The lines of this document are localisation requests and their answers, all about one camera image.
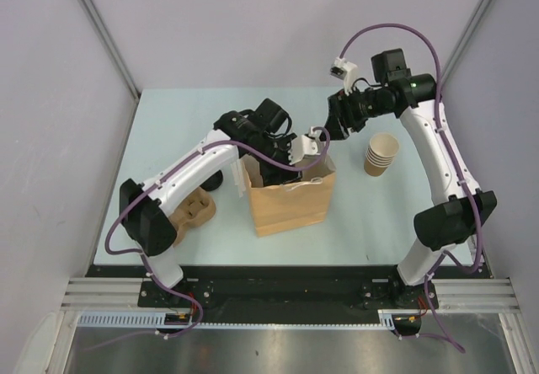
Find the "brown paper bag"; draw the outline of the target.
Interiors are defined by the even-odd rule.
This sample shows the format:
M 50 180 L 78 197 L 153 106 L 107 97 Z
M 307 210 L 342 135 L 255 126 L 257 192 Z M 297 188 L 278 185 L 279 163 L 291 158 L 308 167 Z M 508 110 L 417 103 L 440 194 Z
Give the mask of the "brown paper bag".
M 258 236 L 323 222 L 328 213 L 336 167 L 330 156 L 302 173 L 298 182 L 263 186 L 259 162 L 252 156 L 242 160 L 243 177 L 253 224 Z

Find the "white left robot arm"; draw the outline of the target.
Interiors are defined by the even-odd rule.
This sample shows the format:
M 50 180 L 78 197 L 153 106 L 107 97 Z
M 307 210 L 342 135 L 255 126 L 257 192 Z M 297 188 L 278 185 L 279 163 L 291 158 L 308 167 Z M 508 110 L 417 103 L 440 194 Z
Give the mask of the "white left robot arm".
M 263 100 L 255 110 L 228 111 L 176 165 L 140 184 L 128 179 L 120 186 L 120 223 L 136 243 L 136 251 L 142 253 L 149 272 L 160 281 L 156 294 L 166 305 L 177 306 L 186 296 L 181 281 L 184 272 L 173 255 L 178 229 L 169 217 L 195 189 L 248 153 L 234 142 L 268 158 L 259 161 L 264 184 L 299 180 L 301 173 L 274 165 L 290 164 L 291 143 L 296 138 L 291 127 L 289 114 L 271 99 Z

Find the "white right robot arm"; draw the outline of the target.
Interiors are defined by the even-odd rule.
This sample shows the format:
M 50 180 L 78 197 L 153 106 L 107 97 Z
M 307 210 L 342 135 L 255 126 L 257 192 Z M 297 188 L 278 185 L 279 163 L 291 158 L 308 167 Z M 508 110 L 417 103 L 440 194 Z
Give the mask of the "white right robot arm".
M 424 167 L 433 205 L 414 217 L 416 239 L 398 264 L 399 280 L 388 287 L 390 301 L 409 307 L 419 297 L 417 285 L 433 275 L 442 254 L 479 230 L 497 205 L 493 191 L 484 191 L 467 169 L 436 102 L 432 75 L 414 75 L 400 49 L 372 57 L 376 86 L 360 91 L 358 67 L 338 57 L 330 68 L 343 88 L 328 97 L 327 139 L 343 141 L 359 132 L 369 119 L 393 114 L 409 134 Z

